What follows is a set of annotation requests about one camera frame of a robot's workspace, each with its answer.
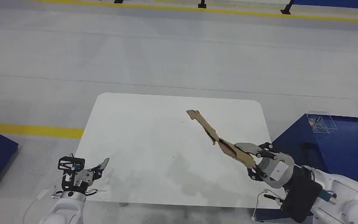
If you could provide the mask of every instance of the white cable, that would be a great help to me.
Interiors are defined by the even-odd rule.
[[[52,184],[50,184],[47,188],[45,188],[43,191],[41,191],[41,193],[35,198],[35,200],[33,202],[31,202],[31,204],[29,205],[29,207],[27,208],[25,214],[23,214],[22,216],[22,224],[25,224],[25,216],[27,214],[27,212],[29,211],[29,209],[31,208],[31,206],[35,203],[35,201],[37,201],[38,199],[42,198],[43,195],[46,193],[46,190],[49,189],[52,185],[54,185],[57,181],[59,181],[60,179],[62,179],[66,174],[64,174],[63,176],[61,176],[60,178],[58,178],[55,182],[53,182]]]
[[[257,210],[257,207],[258,207],[258,197],[263,194],[263,193],[268,193],[268,192],[271,192],[272,194],[274,194],[276,197],[280,198],[281,200],[282,197],[278,196],[275,192],[273,192],[272,190],[269,190],[269,189],[264,189],[263,192],[261,192],[260,194],[257,195],[257,198],[256,198],[256,206],[255,206],[255,209],[253,210],[253,214],[251,216],[251,220],[252,221],[255,221],[255,213],[256,213],[256,210]]]

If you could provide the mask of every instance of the blue platform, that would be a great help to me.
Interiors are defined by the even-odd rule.
[[[0,172],[5,168],[11,156],[17,151],[18,143],[0,135]]]
[[[337,128],[332,133],[314,133],[307,114],[304,114],[272,144],[291,155],[297,165],[308,165],[358,181],[358,118],[330,118]],[[258,221],[280,218],[288,216],[280,210],[257,210]]]
[[[308,6],[358,8],[357,0],[295,0],[294,4],[303,4]]]

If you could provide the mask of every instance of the blue cabinet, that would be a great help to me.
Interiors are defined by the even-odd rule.
[[[17,151],[18,144],[0,135],[0,172],[9,162],[12,154]]]

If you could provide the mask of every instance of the yellow floor line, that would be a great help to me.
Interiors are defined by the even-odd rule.
[[[309,20],[331,20],[331,21],[358,22],[358,18],[331,17],[331,16],[308,16],[308,15],[283,15],[281,13],[224,10],[224,9],[218,9],[218,8],[204,9],[204,8],[182,7],[182,6],[158,6],[158,5],[150,5],[150,4],[130,4],[130,3],[118,4],[118,3],[108,3],[108,2],[86,2],[86,1],[76,1],[76,0],[29,0],[29,1],[64,3],[64,4],[83,4],[83,5],[91,5],[91,6],[144,8],[144,9],[152,9],[152,10],[200,11],[200,12],[239,14],[239,15],[249,15],[249,16],[303,18],[303,19],[309,19]]]
[[[80,139],[82,137],[83,131],[83,129],[78,128],[0,123],[0,134],[24,134],[30,136]]]

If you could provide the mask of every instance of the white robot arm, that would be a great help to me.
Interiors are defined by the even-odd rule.
[[[109,158],[92,169],[84,169],[84,159],[62,157],[58,169],[64,171],[63,191],[52,195],[58,201],[39,224],[82,224],[86,198],[98,191],[96,189],[87,191],[87,188],[102,177],[108,162]]]
[[[311,211],[314,224],[358,224],[358,182],[308,166],[297,166],[291,156],[275,151],[270,143],[260,146],[236,143],[235,146],[263,158],[257,165],[263,175],[249,171],[249,176],[273,188],[283,187],[287,196],[281,200],[281,209],[297,222],[302,222],[307,211]],[[275,157],[264,157],[262,152]],[[265,197],[277,200],[273,196]]]
[[[314,223],[358,223],[358,182],[345,176],[311,170],[312,179],[337,199],[335,204],[317,198],[311,212]]]

